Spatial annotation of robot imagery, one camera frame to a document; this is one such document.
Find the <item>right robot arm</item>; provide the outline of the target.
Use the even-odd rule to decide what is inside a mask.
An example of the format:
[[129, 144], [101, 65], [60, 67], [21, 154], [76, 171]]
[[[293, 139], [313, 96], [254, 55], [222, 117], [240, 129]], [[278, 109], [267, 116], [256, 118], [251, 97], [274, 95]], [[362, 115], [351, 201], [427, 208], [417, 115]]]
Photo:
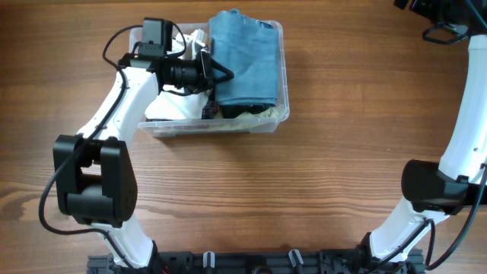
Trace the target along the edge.
[[[468, 69], [450, 142], [438, 163], [411, 160], [401, 177], [402, 197], [384, 223], [355, 248], [355, 272], [373, 273], [406, 261], [409, 251], [430, 235], [424, 261], [437, 269], [462, 244], [479, 207], [486, 203], [486, 3], [484, 1], [397, 0], [394, 5], [430, 20], [422, 32], [430, 43], [450, 46], [467, 40]], [[432, 259], [436, 226], [463, 208], [469, 214], [453, 243]]]

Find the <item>white garment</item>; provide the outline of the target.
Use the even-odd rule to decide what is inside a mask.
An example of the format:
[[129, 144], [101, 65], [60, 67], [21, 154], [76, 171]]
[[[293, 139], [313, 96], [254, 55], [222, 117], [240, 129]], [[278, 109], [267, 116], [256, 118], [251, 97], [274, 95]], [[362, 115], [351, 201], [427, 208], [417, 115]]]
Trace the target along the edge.
[[[173, 48], [170, 53], [183, 50], [183, 41], [186, 41], [186, 51], [180, 56], [182, 60], [191, 60], [196, 57], [197, 52], [208, 49], [208, 34], [201, 28], [195, 29], [192, 33], [181, 35], [178, 33], [173, 38]], [[145, 111], [146, 120], [185, 120], [201, 119], [202, 109], [207, 104], [210, 90], [199, 94], [181, 97], [168, 91], [183, 93], [184, 89], [176, 89], [173, 85], [166, 84], [157, 98], [148, 106]]]

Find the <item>dark green garment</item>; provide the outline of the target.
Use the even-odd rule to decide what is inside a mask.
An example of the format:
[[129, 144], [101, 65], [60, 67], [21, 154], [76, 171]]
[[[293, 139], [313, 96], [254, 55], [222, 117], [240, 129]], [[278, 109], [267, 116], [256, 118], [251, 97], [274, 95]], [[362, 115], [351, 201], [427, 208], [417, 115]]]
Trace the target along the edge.
[[261, 105], [220, 105], [219, 110], [225, 119], [234, 119], [243, 113], [259, 114], [269, 107]]

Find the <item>plaid shirt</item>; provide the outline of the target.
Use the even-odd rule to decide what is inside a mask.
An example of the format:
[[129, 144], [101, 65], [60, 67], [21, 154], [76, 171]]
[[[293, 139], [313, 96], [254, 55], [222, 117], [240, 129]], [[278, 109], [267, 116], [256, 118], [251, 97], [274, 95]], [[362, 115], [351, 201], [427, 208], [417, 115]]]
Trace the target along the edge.
[[198, 120], [212, 119], [218, 108], [215, 104], [207, 104], [194, 100], [156, 100], [145, 111], [146, 119], [150, 120]]

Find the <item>blue towel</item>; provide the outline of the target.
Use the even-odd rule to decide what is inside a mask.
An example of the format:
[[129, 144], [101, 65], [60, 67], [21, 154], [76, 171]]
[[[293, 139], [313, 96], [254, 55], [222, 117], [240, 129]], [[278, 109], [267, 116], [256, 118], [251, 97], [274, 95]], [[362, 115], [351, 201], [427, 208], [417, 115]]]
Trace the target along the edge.
[[224, 105], [273, 107], [279, 97], [279, 32], [238, 10], [221, 11], [208, 21], [212, 58], [234, 73], [218, 84]]

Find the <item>cream cloth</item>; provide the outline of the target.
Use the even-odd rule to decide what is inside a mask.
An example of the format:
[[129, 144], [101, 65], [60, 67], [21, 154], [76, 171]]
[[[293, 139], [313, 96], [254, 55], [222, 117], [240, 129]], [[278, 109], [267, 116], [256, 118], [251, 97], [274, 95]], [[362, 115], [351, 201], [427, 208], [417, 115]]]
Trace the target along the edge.
[[242, 113], [234, 119], [224, 119], [217, 115], [211, 120], [175, 120], [139, 123], [138, 127], [153, 135], [185, 135], [207, 132], [250, 132], [253, 128], [280, 122], [279, 107], [271, 107], [262, 113]]

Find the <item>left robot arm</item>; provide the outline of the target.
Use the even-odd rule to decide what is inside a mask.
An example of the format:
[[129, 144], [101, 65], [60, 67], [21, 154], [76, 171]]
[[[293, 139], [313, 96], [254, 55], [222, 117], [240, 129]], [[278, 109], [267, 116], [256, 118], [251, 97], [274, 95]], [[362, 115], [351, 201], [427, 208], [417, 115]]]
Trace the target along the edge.
[[114, 273], [167, 273], [156, 243], [145, 235], [134, 215], [138, 187], [128, 147], [147, 107], [163, 91], [185, 97], [233, 79], [233, 72], [205, 50], [183, 59], [172, 49], [172, 21], [145, 18], [142, 38], [118, 62], [111, 62], [114, 85], [92, 119], [75, 135], [60, 135], [53, 146], [55, 172], [40, 199], [41, 225], [48, 224], [46, 198], [56, 188], [59, 210], [82, 227], [71, 235], [97, 233], [110, 248]]

